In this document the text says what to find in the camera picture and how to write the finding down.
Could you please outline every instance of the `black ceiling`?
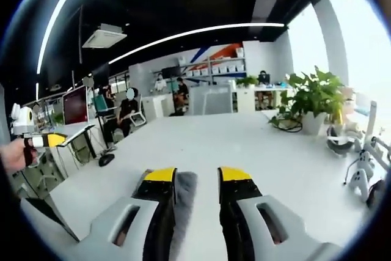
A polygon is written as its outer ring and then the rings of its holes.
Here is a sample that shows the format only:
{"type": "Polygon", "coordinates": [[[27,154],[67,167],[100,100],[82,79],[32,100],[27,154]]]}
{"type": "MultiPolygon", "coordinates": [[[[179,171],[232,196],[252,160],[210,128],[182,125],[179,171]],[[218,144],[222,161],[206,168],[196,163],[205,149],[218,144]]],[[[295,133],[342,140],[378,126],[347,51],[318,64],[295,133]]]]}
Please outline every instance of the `black ceiling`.
{"type": "MultiPolygon", "coordinates": [[[[37,76],[42,38],[57,1],[30,0],[2,52],[0,80],[7,93],[12,92],[12,99],[20,103],[34,100],[36,82],[40,83],[40,97],[52,94],[46,88],[54,83],[61,84],[64,91],[71,86],[71,70],[79,80],[97,66],[155,40],[193,29],[257,21],[255,6],[262,3],[261,0],[67,0],[50,35],[42,72],[37,76]],[[121,26],[127,38],[109,49],[83,49],[80,58],[79,29],[84,43],[101,23],[121,26]]],[[[9,9],[15,10],[18,2],[15,0],[9,9]]],[[[274,2],[267,21],[288,23],[310,0],[274,2]]],[[[201,46],[254,39],[274,41],[284,30],[241,28],[190,35],[132,54],[114,63],[111,73],[122,72],[137,62],[201,46]]]]}

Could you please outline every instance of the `white plant pot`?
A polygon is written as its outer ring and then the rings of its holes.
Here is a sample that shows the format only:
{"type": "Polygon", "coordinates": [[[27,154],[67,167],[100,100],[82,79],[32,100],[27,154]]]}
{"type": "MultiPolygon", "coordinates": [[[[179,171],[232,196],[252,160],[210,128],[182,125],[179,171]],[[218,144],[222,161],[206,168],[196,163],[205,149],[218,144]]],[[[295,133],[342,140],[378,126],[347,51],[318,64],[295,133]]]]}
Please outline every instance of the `white plant pot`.
{"type": "Polygon", "coordinates": [[[314,117],[313,112],[309,111],[302,120],[304,133],[318,136],[323,129],[326,117],[327,113],[325,112],[319,113],[317,117],[314,117]]]}

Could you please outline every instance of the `ceiling light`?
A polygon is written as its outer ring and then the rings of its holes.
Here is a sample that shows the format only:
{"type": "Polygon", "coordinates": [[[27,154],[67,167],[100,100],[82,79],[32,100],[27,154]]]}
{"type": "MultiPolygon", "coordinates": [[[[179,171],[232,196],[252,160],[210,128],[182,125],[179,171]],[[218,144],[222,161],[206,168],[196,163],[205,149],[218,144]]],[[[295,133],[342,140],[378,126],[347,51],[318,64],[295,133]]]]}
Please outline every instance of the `ceiling light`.
{"type": "Polygon", "coordinates": [[[35,99],[38,100],[39,83],[35,84],[35,99]]]}
{"type": "Polygon", "coordinates": [[[43,55],[45,53],[45,49],[46,49],[46,46],[48,44],[48,40],[49,40],[49,36],[50,36],[51,30],[53,29],[54,23],[56,22],[56,19],[59,16],[60,11],[61,11],[61,9],[64,6],[66,1],[67,0],[59,0],[59,2],[57,3],[57,5],[54,8],[53,13],[52,13],[52,15],[50,17],[48,26],[46,27],[45,35],[43,36],[43,40],[42,40],[41,50],[39,52],[38,66],[37,66],[37,74],[38,75],[41,72],[43,55]]]}
{"type": "Polygon", "coordinates": [[[109,64],[113,64],[114,62],[119,61],[119,60],[123,59],[124,57],[129,56],[130,54],[136,53],[140,50],[146,49],[146,48],[151,47],[153,45],[157,45],[157,44],[160,44],[160,43],[172,40],[172,39],[176,39],[176,38],[180,38],[180,37],[184,37],[184,36],[192,35],[192,34],[196,34],[196,33],[208,32],[208,31],[220,30],[220,29],[230,29],[230,28],[243,28],[243,27],[280,27],[280,28],[282,28],[284,26],[285,26],[284,24],[280,24],[280,23],[243,23],[243,24],[223,24],[222,26],[214,26],[214,27],[197,29],[197,30],[173,35],[170,37],[166,37],[166,38],[154,41],[152,43],[146,44],[144,46],[141,46],[139,48],[133,49],[133,50],[129,51],[128,53],[125,53],[125,54],[113,59],[112,61],[109,61],[109,64]]]}

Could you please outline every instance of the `office room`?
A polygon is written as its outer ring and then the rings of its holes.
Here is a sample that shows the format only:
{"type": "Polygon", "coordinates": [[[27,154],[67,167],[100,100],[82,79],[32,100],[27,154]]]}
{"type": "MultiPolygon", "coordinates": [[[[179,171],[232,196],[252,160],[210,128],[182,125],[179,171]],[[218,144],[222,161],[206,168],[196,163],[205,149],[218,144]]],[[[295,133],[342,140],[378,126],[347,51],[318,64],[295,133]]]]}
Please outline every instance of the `office room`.
{"type": "Polygon", "coordinates": [[[389,189],[381,1],[15,3],[0,158],[40,254],[357,260],[389,189]]]}

